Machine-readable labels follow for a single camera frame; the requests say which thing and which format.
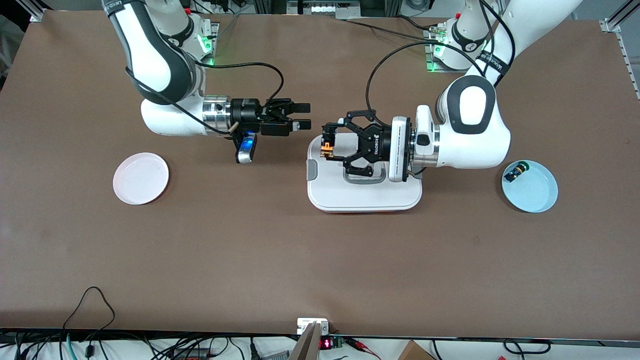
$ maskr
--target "mounting plate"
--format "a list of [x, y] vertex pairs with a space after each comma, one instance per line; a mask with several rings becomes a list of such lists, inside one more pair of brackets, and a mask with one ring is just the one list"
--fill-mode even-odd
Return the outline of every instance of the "mounting plate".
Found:
[[322, 335], [329, 335], [329, 320], [325, 318], [298, 318], [298, 330], [296, 334], [302, 335], [307, 325], [312, 322], [319, 322], [322, 325]]

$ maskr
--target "white plate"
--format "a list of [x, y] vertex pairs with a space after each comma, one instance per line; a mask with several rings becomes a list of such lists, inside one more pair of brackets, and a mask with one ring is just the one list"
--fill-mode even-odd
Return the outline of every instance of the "white plate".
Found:
[[[504, 176], [520, 162], [529, 164], [529, 170], [508, 182]], [[558, 198], [558, 185], [551, 171], [543, 165], [531, 161], [514, 161], [502, 173], [502, 191], [516, 208], [528, 213], [541, 213], [549, 210]]]
[[113, 175], [113, 191], [118, 199], [142, 205], [156, 199], [169, 182], [169, 167], [150, 152], [129, 156]]

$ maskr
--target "brown tabletop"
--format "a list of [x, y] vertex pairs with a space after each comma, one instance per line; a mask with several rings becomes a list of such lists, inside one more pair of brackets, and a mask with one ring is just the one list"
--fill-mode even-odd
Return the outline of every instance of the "brown tabletop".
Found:
[[[255, 162], [236, 165], [226, 140], [145, 127], [104, 13], [47, 12], [0, 92], [0, 326], [60, 327], [97, 285], [119, 329], [292, 332], [322, 316], [347, 334], [640, 340], [640, 104], [595, 21], [561, 24], [497, 90], [506, 163], [536, 160], [557, 179], [548, 212], [508, 205], [502, 167], [428, 169], [421, 202], [400, 213], [309, 203], [309, 141], [365, 108], [372, 68], [409, 41], [322, 16], [240, 16], [216, 63], [276, 65], [281, 95], [311, 102], [314, 128], [262, 137]], [[428, 73], [416, 47], [380, 69], [371, 102], [381, 119], [412, 117], [457, 76]], [[207, 93], [264, 99], [277, 81], [209, 70]], [[144, 206], [111, 185], [137, 152], [171, 169]], [[70, 326], [108, 316], [92, 294]]]

